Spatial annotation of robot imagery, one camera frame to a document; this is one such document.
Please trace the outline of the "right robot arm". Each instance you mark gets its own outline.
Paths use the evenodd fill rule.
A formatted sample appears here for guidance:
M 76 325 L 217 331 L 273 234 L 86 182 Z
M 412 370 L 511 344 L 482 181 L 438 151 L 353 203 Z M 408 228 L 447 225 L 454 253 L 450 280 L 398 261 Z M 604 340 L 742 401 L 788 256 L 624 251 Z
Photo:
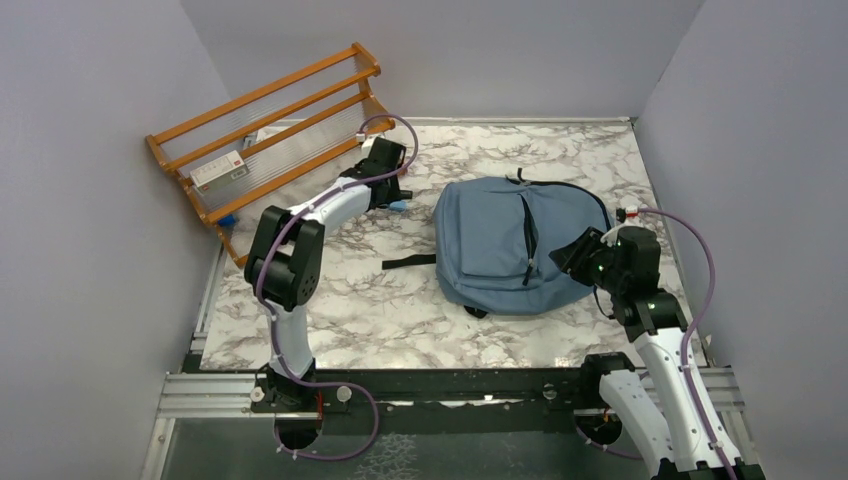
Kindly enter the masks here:
M 764 478 L 759 465 L 745 461 L 709 399 L 682 308 L 659 285 L 656 234 L 632 225 L 608 233 L 589 227 L 549 256 L 572 280 L 610 294 L 613 316 L 645 365 L 655 400 L 621 354 L 589 357 L 588 373 L 576 384 L 585 404 L 612 408 L 651 478 Z

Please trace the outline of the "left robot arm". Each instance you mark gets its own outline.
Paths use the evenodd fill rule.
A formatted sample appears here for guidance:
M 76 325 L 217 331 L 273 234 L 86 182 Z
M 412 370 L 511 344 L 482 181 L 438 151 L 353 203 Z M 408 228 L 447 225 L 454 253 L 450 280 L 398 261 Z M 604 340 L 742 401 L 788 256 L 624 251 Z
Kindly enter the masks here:
M 298 411 L 324 385 L 315 380 L 306 304 L 321 276 L 325 239 L 370 210 L 405 200 L 397 178 L 406 147 L 382 137 L 364 141 L 364 158 L 312 199 L 289 208 L 270 206 L 260 217 L 244 266 L 246 281 L 268 314 L 271 358 L 267 392 Z

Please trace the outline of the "blue highlighter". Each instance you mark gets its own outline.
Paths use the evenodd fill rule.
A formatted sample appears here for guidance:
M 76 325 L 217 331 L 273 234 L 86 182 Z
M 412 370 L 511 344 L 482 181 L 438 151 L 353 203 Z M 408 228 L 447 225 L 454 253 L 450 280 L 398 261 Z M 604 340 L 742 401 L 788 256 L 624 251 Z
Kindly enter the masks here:
M 404 212 L 407 210 L 407 203 L 405 201 L 395 201 L 388 205 L 388 209 L 393 212 Z

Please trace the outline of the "blue backpack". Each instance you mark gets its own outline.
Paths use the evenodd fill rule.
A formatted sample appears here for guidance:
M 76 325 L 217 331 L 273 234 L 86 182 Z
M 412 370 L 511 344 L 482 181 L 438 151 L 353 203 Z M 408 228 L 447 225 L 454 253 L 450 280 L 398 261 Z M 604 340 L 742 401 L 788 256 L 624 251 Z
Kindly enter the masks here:
M 448 184 L 432 213 L 435 251 L 385 260 L 393 270 L 434 265 L 445 298 L 477 318 L 539 315 L 593 291 L 562 273 L 551 252 L 612 221 L 604 201 L 568 182 L 522 176 Z

